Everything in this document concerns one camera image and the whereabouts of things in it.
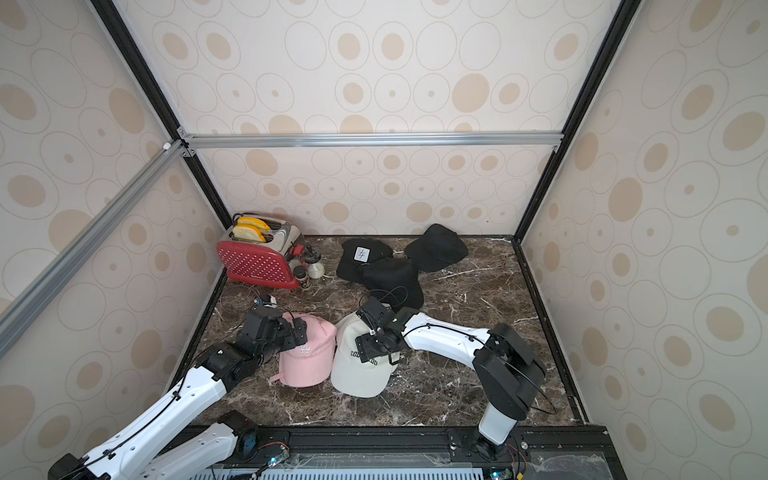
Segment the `beige Colorado cap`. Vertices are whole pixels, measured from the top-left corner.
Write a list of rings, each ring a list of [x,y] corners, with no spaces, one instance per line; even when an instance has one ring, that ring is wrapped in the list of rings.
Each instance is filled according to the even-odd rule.
[[[400,353],[390,357],[377,357],[363,363],[359,358],[355,340],[369,332],[364,321],[351,313],[336,324],[337,347],[331,372],[331,383],[341,393],[372,398],[381,394],[390,376],[397,368]]]

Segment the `pink cap with logo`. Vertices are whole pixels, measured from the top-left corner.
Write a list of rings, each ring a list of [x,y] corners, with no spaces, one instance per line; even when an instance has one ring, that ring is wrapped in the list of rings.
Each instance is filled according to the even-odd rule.
[[[307,342],[279,355],[278,373],[270,383],[305,388],[324,382],[331,374],[336,348],[337,328],[329,321],[310,314],[301,314],[295,320],[307,326]]]

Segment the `black cap white patch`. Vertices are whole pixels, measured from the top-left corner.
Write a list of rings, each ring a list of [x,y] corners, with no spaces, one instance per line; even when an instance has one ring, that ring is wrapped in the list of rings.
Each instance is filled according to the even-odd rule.
[[[387,244],[366,238],[351,238],[341,244],[343,253],[336,276],[342,280],[362,284],[362,267],[384,258],[391,258],[393,250]]]

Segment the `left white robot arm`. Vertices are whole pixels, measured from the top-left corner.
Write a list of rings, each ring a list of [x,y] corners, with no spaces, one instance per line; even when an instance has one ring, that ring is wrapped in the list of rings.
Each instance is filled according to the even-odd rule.
[[[197,415],[276,354],[308,341],[307,323],[274,306],[246,313],[236,337],[205,349],[171,390],[127,427],[77,458],[66,454],[50,479],[133,479]]]

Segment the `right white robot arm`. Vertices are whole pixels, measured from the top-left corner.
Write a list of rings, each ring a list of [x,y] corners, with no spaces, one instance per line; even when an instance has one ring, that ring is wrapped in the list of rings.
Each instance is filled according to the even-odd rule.
[[[464,327],[410,307],[395,312],[375,298],[363,303],[356,315],[368,328],[355,338],[362,362],[410,349],[431,352],[472,369],[488,401],[478,425],[479,435],[487,442],[505,444],[518,422],[537,408],[535,399],[543,393],[546,369],[511,326]]]

